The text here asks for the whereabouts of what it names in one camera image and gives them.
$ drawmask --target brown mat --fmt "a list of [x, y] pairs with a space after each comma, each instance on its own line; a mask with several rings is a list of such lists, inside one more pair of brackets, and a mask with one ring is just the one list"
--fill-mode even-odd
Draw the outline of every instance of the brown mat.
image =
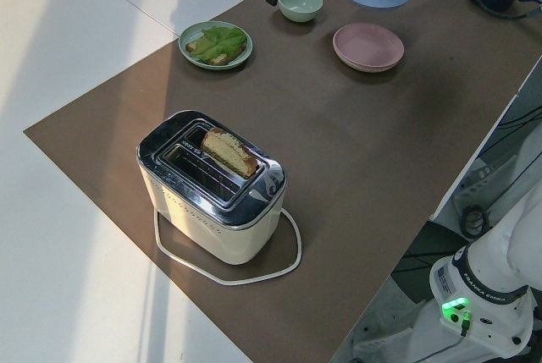
[[[324, 362], [517, 92], [542, 52], [542, 22], [494, 19], [468, 0], [411, 0], [392, 12], [324, 0], [304, 25], [246, 0], [217, 19], [254, 41], [241, 68], [200, 69], [171, 43], [25, 133], [252, 360]], [[331, 41], [353, 22], [394, 31], [404, 58], [380, 74], [346, 67]], [[159, 252], [136, 146], [182, 109], [217, 119], [285, 168], [284, 206], [304, 244], [293, 273], [225, 288]], [[293, 258], [284, 221], [274, 248], [235, 270], [163, 229], [172, 250], [224, 274]]]

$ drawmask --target bread slice in toaster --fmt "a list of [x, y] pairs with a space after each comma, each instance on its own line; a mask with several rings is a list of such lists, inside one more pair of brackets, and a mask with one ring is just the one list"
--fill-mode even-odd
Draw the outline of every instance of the bread slice in toaster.
[[245, 145], [221, 128], [211, 128], [203, 138], [202, 150], [243, 179], [257, 170], [257, 160]]

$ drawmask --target toaster power cord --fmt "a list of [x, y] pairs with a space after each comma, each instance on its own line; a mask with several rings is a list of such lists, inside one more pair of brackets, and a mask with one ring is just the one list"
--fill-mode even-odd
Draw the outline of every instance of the toaster power cord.
[[242, 280], [223, 280], [222, 278], [216, 277], [212, 275], [210, 272], [203, 270], [202, 268], [196, 266], [195, 264], [190, 263], [189, 261], [178, 257], [177, 255], [174, 255], [171, 251], [166, 249], [164, 245], [162, 244], [162, 240], [160, 239], [160, 226], [158, 221], [158, 210], [154, 208], [154, 236], [156, 238], [156, 244], [158, 245], [158, 248], [168, 257], [171, 259], [177, 261], [178, 263], [182, 264], [185, 267], [190, 268], [191, 270], [195, 272], [199, 272], [201, 275], [210, 278], [215, 283], [227, 285], [227, 286], [234, 286], [234, 285], [244, 285], [244, 284], [252, 284], [257, 283], [259, 281], [269, 280], [271, 278], [276, 278], [280, 276], [284, 276], [285, 274], [295, 270], [297, 266], [299, 266], [299, 263], [301, 262], [301, 234], [299, 233], [299, 228], [297, 227], [297, 223], [294, 220], [294, 218], [284, 209], [282, 208], [280, 210], [280, 213], [282, 213], [291, 223], [292, 228], [294, 229], [294, 232], [296, 233], [296, 241], [297, 241], [297, 256], [296, 260], [291, 266], [288, 266], [287, 268], [277, 271], [277, 272], [271, 272], [270, 274], [265, 274], [263, 276], [254, 277], [254, 278], [245, 278]]

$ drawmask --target cream toaster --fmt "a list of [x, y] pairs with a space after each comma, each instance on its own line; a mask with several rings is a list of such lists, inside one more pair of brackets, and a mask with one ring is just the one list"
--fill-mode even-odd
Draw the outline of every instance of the cream toaster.
[[[202, 150], [211, 128], [233, 135], [256, 158], [251, 177], [242, 178]], [[188, 110], [165, 119], [138, 145], [137, 161], [156, 210], [226, 263], [251, 260], [277, 227], [285, 171], [203, 113]]]

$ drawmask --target green light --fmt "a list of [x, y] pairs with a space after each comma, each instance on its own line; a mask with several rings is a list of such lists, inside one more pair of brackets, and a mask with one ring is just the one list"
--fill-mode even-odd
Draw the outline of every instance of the green light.
[[452, 314], [463, 309], [466, 305], [468, 305], [468, 299], [464, 297], [457, 298], [455, 300], [444, 303], [442, 305], [442, 313], [444, 314], [446, 319], [452, 321]]

